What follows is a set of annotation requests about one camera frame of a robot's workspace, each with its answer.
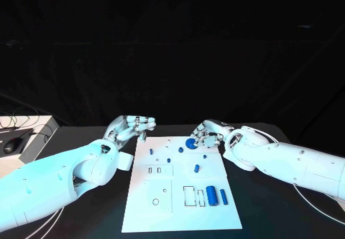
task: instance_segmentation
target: white foam board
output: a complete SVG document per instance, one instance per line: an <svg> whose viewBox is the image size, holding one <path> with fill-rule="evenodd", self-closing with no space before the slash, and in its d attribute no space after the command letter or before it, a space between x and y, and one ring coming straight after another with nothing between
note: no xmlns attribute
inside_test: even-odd
<svg viewBox="0 0 345 239"><path fill-rule="evenodd" d="M188 149L188 138L148 137L147 143L138 142L123 233L243 228L219 148ZM193 186L194 192L188 188L185 194L184 186ZM219 206L209 204L207 186L216 187ZM229 205L223 203L222 189ZM204 192L204 207L198 190ZM185 195L193 205L193 194L197 206L185 206Z"/></svg>

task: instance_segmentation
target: dark background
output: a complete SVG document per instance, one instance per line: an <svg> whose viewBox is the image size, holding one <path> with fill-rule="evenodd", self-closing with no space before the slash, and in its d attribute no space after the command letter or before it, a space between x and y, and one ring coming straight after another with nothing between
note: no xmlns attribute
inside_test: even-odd
<svg viewBox="0 0 345 239"><path fill-rule="evenodd" d="M345 156L343 7L326 2L2 1L0 110L61 125L266 122Z"/></svg>

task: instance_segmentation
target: black table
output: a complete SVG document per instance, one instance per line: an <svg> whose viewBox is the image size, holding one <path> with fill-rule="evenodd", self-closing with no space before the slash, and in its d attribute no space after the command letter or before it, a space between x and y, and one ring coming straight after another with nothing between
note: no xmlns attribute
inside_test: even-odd
<svg viewBox="0 0 345 239"><path fill-rule="evenodd" d="M281 129L265 123L248 125L272 134L281 142L289 142ZM161 125L148 136L188 136L197 125ZM87 145L103 137L106 127L63 127L44 148L40 158ZM132 139L123 150L135 155L136 140ZM345 226L326 217L300 196L294 186L263 174L248 172L224 159L229 182L243 223L242 230L122 233L132 171L118 170L106 186L89 191L66 207L61 218L47 238L61 239L121 239L121 238L334 238L344 237ZM345 222L345 212L338 203L324 194L301 189L311 202ZM25 238L44 224L38 220L0 234L0 238ZM32 237L40 239L50 226Z"/></svg>

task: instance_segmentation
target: robotic hand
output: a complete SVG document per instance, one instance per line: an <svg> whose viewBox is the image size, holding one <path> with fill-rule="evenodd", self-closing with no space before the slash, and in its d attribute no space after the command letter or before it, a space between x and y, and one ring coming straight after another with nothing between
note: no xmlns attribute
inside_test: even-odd
<svg viewBox="0 0 345 239"><path fill-rule="evenodd" d="M253 171L259 168L285 182L345 200L345 158L281 143L258 129L248 126L235 129L214 119L201 123L191 137L196 139L194 146L217 147L224 141L223 156L242 169Z"/></svg>
<svg viewBox="0 0 345 239"><path fill-rule="evenodd" d="M121 116L103 139L34 161L5 176L0 179L0 232L66 207L89 190L109 183L118 168L129 171L134 156L119 149L135 135L141 135L145 142L145 130L154 130L155 126L155 118Z"/></svg>

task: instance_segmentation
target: computer mouse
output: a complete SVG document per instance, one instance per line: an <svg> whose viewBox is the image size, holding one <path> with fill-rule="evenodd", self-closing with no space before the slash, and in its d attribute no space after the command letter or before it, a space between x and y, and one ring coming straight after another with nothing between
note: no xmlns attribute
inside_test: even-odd
<svg viewBox="0 0 345 239"><path fill-rule="evenodd" d="M17 151L24 139L22 138L14 138L4 146L4 152L6 154L11 154Z"/></svg>

